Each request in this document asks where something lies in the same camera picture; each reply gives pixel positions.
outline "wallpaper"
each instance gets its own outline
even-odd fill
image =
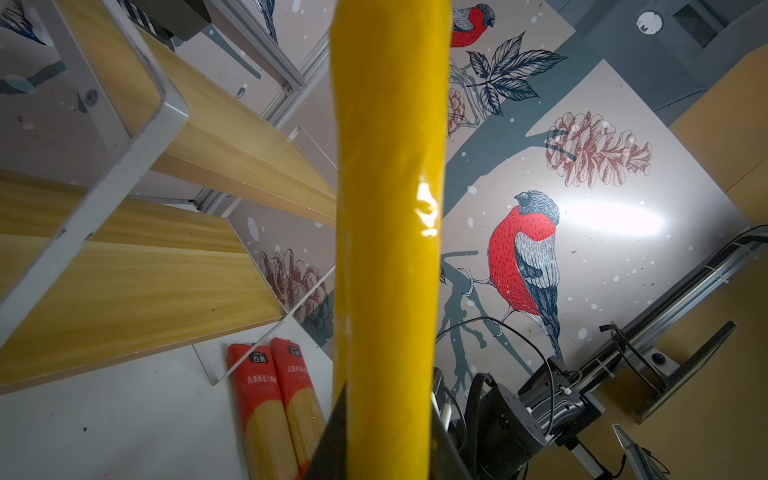
[[[254,264],[287,311],[336,262],[336,229],[330,225],[243,200],[227,218]],[[334,274],[293,314],[332,353]]]
[[[118,2],[139,28],[260,114],[280,86],[213,25],[187,42],[169,36],[130,2]],[[0,168],[82,186],[114,163],[31,2],[12,0],[0,15]],[[167,191],[158,189],[164,184]],[[149,172],[132,194],[194,198],[201,187]]]
[[[240,0],[299,67],[328,32],[336,0]]]
[[[578,368],[746,221],[545,3],[454,3],[437,331],[492,316]],[[488,320],[443,336],[454,393],[541,365]]]

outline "round ceiling fixture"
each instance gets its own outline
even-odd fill
[[[637,28],[646,35],[656,35],[663,26],[664,20],[656,12],[645,12],[637,18]]]

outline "bird mural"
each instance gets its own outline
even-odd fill
[[[465,295],[475,283],[491,285],[507,301],[504,322],[513,312],[522,312],[539,325],[552,343],[561,361],[558,337],[558,284],[560,270],[554,256],[554,233],[560,221],[557,204],[538,190],[515,197],[518,206],[496,227],[488,242],[490,278],[475,280],[469,269],[462,268],[470,281]]]
[[[264,23],[266,23],[266,32],[270,34],[270,37],[277,43],[277,32],[275,31],[275,22],[272,16],[275,12],[275,0],[254,0],[256,2],[256,8],[259,9],[261,15],[264,15]]]
[[[34,40],[41,45],[53,45],[53,41],[42,22],[40,22],[37,12],[28,17],[21,0],[3,3],[7,3],[7,5],[3,5],[5,8],[0,12],[0,28],[15,31],[19,35]]]
[[[452,47],[468,47],[477,41],[482,32],[493,27],[496,14],[485,3],[474,7],[453,9]]]

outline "bullfinch illustration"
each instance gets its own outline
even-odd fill
[[[474,7],[453,9],[452,47],[468,47],[477,41],[488,27],[496,22],[493,8],[485,3]]]
[[[518,206],[496,227],[488,243],[487,280],[475,280],[469,269],[462,268],[475,283],[492,285],[509,304],[505,321],[512,312],[523,312],[539,325],[552,343],[558,359],[563,360],[558,337],[558,284],[560,270],[554,257],[554,233],[560,210],[550,197],[538,190],[515,197]]]

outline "red package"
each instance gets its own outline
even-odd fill
[[[248,349],[250,345],[230,345],[229,365]],[[256,348],[232,372],[232,383],[251,480],[294,480],[299,466],[270,348]]]
[[[303,475],[323,436],[326,421],[310,374],[306,370],[301,348],[283,339],[273,339],[270,348],[275,359],[280,391],[283,393],[293,447]]]

